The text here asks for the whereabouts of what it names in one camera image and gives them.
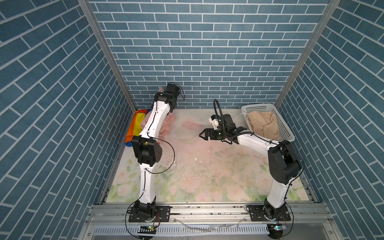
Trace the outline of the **pink shorts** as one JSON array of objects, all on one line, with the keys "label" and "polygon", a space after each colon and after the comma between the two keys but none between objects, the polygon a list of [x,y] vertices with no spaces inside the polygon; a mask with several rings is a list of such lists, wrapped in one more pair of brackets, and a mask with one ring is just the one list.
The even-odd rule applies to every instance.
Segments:
[{"label": "pink shorts", "polygon": [[156,138],[162,139],[170,133],[171,123],[175,121],[173,112],[170,113],[170,107],[163,102],[153,102],[153,108],[150,113],[142,121],[143,127],[139,136],[149,139]]}]

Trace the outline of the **rainbow striped shorts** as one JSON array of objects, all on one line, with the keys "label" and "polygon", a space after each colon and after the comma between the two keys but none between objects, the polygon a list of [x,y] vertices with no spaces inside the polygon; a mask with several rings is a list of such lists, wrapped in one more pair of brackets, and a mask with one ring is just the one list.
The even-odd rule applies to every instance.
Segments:
[{"label": "rainbow striped shorts", "polygon": [[149,114],[151,110],[143,109],[135,111],[131,124],[129,126],[128,132],[125,138],[125,146],[132,147],[133,136],[138,136],[142,131],[143,127],[141,126],[142,121]]}]

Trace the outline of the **white plastic laundry basket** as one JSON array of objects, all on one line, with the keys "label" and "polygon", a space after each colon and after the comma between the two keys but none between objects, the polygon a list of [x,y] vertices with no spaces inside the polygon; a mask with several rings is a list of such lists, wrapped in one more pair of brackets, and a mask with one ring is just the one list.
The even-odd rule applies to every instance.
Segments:
[{"label": "white plastic laundry basket", "polygon": [[242,115],[250,131],[268,140],[293,142],[296,138],[273,104],[242,106]]}]

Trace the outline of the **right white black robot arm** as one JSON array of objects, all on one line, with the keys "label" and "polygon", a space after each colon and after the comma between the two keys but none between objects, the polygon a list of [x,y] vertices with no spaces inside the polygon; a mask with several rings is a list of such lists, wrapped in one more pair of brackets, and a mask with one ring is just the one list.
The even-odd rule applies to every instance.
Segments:
[{"label": "right white black robot arm", "polygon": [[199,137],[228,144],[249,147],[268,157],[269,172],[273,178],[271,190],[264,202],[264,216],[273,221],[287,210],[286,197],[291,183],[300,176],[303,166],[291,142],[266,140],[244,127],[237,127],[229,114],[212,115],[211,129],[204,129]]}]

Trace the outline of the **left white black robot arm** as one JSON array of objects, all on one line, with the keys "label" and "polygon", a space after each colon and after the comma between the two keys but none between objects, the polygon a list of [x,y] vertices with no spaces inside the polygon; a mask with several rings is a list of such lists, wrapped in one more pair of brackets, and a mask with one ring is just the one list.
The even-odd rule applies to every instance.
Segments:
[{"label": "left white black robot arm", "polygon": [[156,216],[155,165],[161,160],[163,150],[158,143],[160,130],[166,116],[177,106],[182,88],[168,83],[166,88],[154,96],[153,109],[144,129],[132,139],[135,157],[141,171],[139,198],[134,202],[133,213],[141,221],[150,221]]}]

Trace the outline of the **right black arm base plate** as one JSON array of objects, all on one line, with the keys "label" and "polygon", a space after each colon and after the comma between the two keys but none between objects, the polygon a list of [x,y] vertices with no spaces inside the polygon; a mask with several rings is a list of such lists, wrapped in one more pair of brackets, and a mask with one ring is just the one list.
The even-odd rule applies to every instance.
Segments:
[{"label": "right black arm base plate", "polygon": [[286,204],[280,208],[273,208],[269,204],[264,205],[247,205],[246,211],[249,213],[252,222],[263,222],[263,221],[277,221],[285,220],[286,222],[291,220],[290,213]]}]

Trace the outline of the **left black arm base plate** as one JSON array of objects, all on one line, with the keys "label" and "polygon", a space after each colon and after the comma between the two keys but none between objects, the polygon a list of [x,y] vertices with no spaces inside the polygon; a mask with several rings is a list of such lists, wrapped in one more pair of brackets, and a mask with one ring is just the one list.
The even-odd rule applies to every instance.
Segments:
[{"label": "left black arm base plate", "polygon": [[143,208],[132,207],[129,213],[129,223],[144,222],[169,222],[171,207],[170,206],[144,206]]}]

